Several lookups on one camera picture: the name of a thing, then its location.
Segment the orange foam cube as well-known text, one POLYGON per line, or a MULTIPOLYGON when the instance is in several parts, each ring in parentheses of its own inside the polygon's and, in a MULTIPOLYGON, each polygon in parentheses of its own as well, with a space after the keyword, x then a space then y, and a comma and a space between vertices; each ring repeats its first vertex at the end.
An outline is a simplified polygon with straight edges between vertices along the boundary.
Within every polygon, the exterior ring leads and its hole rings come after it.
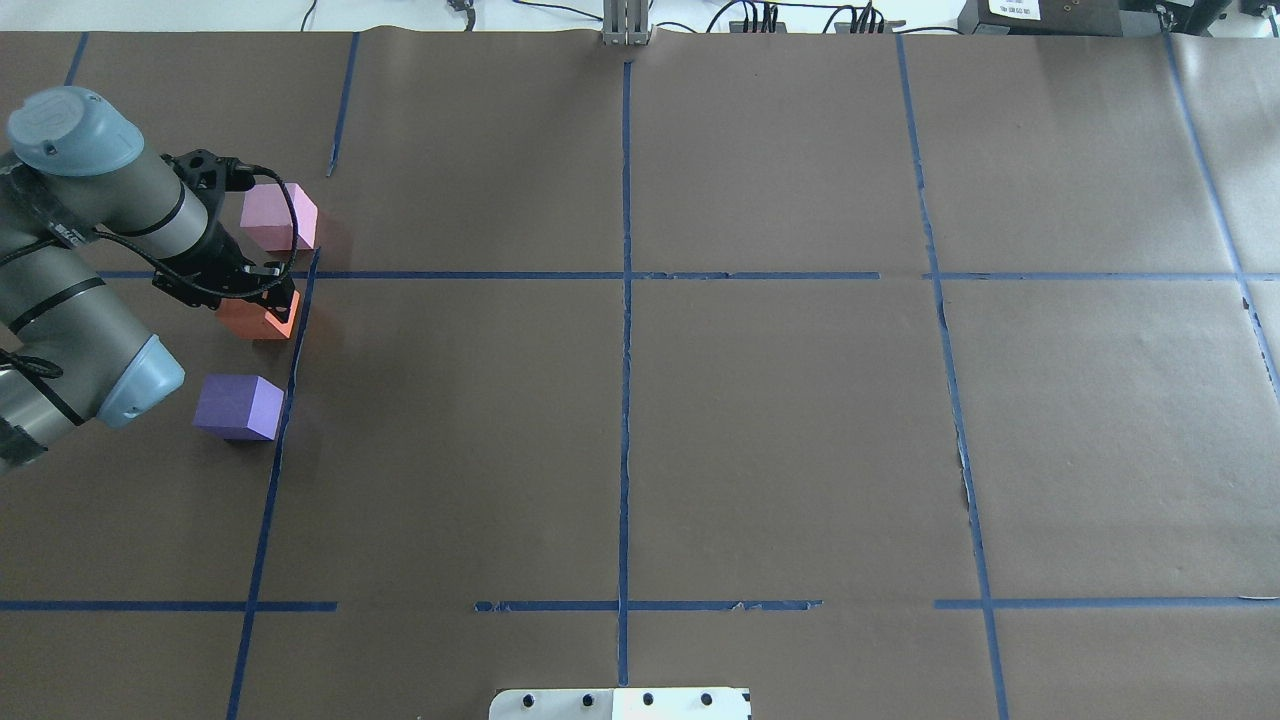
POLYGON ((285 341, 294 333, 301 305, 301 292, 294 290, 288 318, 282 322, 266 307, 244 300, 225 299, 214 316, 236 337, 248 341, 285 341))

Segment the pink foam cube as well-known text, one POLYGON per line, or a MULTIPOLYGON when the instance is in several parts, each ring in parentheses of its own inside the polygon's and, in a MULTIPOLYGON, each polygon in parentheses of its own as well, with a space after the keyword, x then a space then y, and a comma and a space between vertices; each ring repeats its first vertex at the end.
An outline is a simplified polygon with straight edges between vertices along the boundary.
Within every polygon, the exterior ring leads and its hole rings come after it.
POLYGON ((262 251, 287 252, 294 247, 314 250, 317 232, 317 208, 297 183, 261 182, 244 193, 239 228, 262 251))

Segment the purple foam cube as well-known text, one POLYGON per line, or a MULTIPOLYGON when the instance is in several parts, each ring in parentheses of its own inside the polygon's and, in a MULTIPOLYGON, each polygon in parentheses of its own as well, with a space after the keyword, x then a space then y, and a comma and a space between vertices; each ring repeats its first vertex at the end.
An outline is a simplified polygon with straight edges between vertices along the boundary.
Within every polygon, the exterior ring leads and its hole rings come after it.
POLYGON ((192 425, 225 441, 274 441, 285 393, 260 375, 210 374, 201 386, 192 425))

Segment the brown paper table cover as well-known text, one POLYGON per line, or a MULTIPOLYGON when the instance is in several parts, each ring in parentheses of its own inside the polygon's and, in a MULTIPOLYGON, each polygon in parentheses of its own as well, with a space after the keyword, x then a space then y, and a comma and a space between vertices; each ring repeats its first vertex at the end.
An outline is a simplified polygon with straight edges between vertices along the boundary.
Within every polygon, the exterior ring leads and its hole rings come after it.
POLYGON ((3 480, 5 719, 1277 716, 1277 44, 3 36, 321 211, 3 480), (210 374, 274 441, 192 425, 210 374))

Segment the black box with label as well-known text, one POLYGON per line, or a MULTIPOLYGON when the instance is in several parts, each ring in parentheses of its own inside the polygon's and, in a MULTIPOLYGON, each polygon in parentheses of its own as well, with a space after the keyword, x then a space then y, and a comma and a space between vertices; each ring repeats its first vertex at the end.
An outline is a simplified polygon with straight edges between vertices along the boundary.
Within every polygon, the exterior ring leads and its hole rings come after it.
POLYGON ((961 35, 1120 37, 1117 1, 966 1, 961 35))

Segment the aluminium frame post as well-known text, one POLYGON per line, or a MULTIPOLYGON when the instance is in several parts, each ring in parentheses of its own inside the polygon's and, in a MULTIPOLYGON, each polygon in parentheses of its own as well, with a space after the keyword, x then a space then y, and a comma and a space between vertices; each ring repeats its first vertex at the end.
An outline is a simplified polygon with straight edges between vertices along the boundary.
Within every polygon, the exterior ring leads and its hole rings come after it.
POLYGON ((646 46, 652 40, 652 1, 605 0, 602 3, 602 41, 608 47, 646 46))

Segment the white pedestal column base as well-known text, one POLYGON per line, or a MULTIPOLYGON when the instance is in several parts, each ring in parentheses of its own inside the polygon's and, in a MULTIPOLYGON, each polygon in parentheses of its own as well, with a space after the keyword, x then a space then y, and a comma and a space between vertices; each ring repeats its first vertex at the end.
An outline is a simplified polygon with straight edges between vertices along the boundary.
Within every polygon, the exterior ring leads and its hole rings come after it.
POLYGON ((750 691, 732 687, 508 689, 489 719, 751 719, 750 691))

